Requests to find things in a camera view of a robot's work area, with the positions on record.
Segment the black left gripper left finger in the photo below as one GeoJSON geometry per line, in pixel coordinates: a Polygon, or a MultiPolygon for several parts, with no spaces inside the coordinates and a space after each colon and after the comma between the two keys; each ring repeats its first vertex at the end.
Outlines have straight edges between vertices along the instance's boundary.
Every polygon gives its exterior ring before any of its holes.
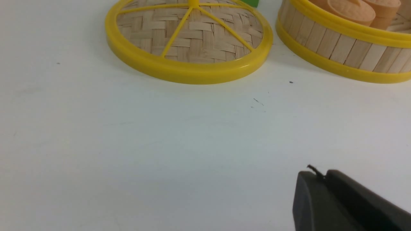
{"type": "Polygon", "coordinates": [[[293,219],[297,231],[364,231],[317,176],[308,171],[297,175],[293,219]]]}

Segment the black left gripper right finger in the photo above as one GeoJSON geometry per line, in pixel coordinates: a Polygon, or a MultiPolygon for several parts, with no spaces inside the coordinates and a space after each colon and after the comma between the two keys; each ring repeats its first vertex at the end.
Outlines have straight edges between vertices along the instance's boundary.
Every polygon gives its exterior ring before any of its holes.
{"type": "Polygon", "coordinates": [[[364,230],[410,230],[409,212],[367,189],[339,170],[328,170],[325,182],[345,211],[364,230]]]}

